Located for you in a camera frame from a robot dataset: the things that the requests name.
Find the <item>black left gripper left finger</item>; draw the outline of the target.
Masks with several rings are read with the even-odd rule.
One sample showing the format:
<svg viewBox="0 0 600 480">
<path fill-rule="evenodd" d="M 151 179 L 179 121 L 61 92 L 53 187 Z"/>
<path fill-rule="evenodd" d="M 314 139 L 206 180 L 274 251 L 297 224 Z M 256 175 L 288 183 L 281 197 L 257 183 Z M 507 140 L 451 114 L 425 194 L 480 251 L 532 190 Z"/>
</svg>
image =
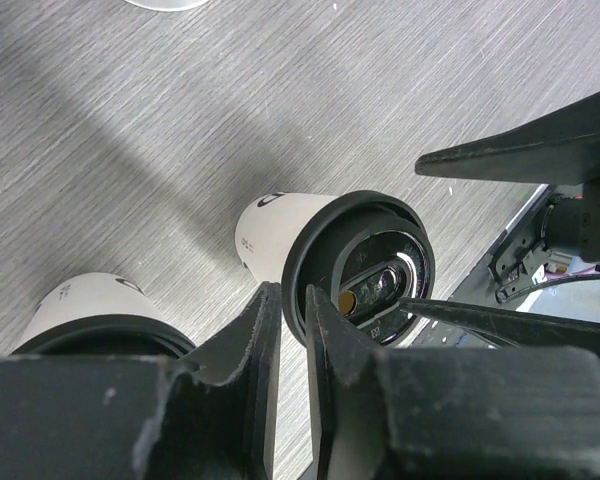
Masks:
<svg viewBox="0 0 600 480">
<path fill-rule="evenodd" d="M 281 289 L 180 358 L 0 356 L 0 479 L 268 479 Z"/>
</svg>

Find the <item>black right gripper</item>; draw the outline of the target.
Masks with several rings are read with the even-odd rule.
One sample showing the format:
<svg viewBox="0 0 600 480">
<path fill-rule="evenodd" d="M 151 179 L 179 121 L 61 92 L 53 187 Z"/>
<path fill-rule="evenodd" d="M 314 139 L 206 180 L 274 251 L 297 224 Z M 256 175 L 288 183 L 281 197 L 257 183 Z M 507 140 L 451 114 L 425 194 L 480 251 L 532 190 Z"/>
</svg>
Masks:
<svg viewBox="0 0 600 480">
<path fill-rule="evenodd" d="M 546 246 L 600 263 L 600 92 L 515 129 L 422 155 L 421 176 L 582 184 L 547 210 Z M 404 299 L 406 313 L 469 331 L 494 345 L 576 347 L 600 359 L 600 323 L 457 302 Z"/>
</svg>

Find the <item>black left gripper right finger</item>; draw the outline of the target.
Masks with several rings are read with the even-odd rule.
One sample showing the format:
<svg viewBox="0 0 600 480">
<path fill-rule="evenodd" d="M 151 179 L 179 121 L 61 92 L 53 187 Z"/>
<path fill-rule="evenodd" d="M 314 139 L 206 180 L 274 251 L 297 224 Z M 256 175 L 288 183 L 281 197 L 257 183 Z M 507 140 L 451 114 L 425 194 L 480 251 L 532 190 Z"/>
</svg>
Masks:
<svg viewBox="0 0 600 480">
<path fill-rule="evenodd" d="M 600 479 L 600 359 L 576 347 L 382 347 L 306 292 L 320 479 Z"/>
</svg>

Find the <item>white paper cup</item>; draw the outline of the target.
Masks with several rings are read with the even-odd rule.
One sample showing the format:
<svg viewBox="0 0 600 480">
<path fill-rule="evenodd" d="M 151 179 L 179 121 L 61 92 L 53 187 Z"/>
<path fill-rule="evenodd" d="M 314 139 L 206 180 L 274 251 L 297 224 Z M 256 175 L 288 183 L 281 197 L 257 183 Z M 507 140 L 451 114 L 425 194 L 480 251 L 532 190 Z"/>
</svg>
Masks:
<svg viewBox="0 0 600 480">
<path fill-rule="evenodd" d="M 301 230 L 336 196 L 276 192 L 249 204 L 235 228 L 235 246 L 257 282 L 279 282 Z"/>
<path fill-rule="evenodd" d="M 76 330 L 104 316 L 139 316 L 162 321 L 163 315 L 133 282 L 114 274 L 87 273 L 74 276 L 50 291 L 37 305 L 15 352 L 32 352 L 32 340 L 58 327 Z"/>
</svg>

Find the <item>black cup lid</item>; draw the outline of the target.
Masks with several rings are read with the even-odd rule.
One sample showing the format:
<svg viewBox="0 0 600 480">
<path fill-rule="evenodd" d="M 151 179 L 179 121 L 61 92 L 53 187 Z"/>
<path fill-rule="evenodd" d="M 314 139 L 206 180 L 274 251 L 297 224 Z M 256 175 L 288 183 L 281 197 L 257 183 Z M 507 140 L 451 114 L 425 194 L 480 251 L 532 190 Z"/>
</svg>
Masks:
<svg viewBox="0 0 600 480">
<path fill-rule="evenodd" d="M 182 332 L 149 317 L 126 314 L 79 318 L 52 327 L 14 355 L 149 355 L 180 358 L 196 348 Z"/>
<path fill-rule="evenodd" d="M 418 321 L 402 314 L 402 299 L 428 299 L 435 260 L 423 222 L 403 201 L 375 191 L 355 191 L 329 201 L 300 230 L 281 276 L 282 311 L 289 330 L 306 342 L 306 288 L 313 285 L 341 313 L 382 346 L 404 340 Z"/>
</svg>

